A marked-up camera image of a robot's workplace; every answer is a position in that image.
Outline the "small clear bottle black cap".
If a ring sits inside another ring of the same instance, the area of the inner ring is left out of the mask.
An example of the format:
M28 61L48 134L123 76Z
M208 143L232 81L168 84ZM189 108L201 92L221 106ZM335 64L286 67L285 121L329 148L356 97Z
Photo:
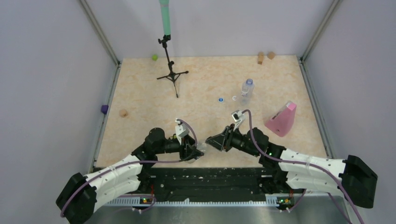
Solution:
M197 154L197 156L195 156L195 160L199 160L203 156L207 155L207 153L209 152L209 149L210 149L210 145L208 145L207 143L205 143L205 142L198 143L196 150L199 153Z

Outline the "clear plastic bottle white cap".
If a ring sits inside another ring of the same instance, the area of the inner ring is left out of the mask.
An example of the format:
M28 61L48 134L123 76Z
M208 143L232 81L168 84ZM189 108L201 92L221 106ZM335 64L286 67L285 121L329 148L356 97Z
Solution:
M241 94L240 94L240 104L245 106L248 105L254 91L255 84L253 79L248 78L246 81L243 82L241 87Z

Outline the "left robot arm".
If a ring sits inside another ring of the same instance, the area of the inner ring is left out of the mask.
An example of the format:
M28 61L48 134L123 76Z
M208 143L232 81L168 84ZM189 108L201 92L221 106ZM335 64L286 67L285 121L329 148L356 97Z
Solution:
M70 224L83 224L111 200L129 192L146 192L150 181L140 174L160 163L159 154L170 153L179 154L177 162L196 160L204 155L188 133L166 138L163 129L153 128L144 142L119 162L94 173L72 175L56 199L60 216Z

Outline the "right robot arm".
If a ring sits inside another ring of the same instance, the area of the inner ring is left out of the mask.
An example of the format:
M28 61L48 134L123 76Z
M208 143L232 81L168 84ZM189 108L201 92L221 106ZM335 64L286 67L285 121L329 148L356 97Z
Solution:
M301 154L271 143L256 127L242 134L233 125L226 126L222 133L205 142L219 151L235 148L258 157L259 164L270 172L270 177L261 182L266 194L305 189L343 196L366 209L374 206L378 176L357 156L327 159Z

